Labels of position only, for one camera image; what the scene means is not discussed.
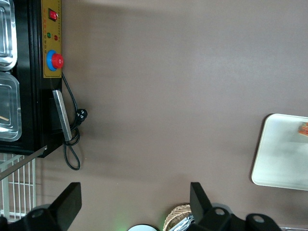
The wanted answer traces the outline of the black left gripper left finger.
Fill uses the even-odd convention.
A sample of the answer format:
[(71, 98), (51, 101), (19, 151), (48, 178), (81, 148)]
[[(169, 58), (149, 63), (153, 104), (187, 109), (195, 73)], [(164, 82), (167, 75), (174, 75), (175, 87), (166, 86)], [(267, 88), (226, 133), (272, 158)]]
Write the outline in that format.
[(70, 183), (50, 204), (40, 206), (26, 215), (26, 231), (66, 231), (82, 207), (81, 184)]

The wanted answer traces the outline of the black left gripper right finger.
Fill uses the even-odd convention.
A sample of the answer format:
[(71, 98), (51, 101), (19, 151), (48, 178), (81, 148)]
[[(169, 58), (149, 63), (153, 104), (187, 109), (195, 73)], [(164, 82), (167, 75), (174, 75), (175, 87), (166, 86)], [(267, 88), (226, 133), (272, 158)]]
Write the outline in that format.
[(190, 184), (190, 207), (194, 218), (189, 231), (242, 231), (243, 221), (222, 204), (212, 204), (201, 184)]

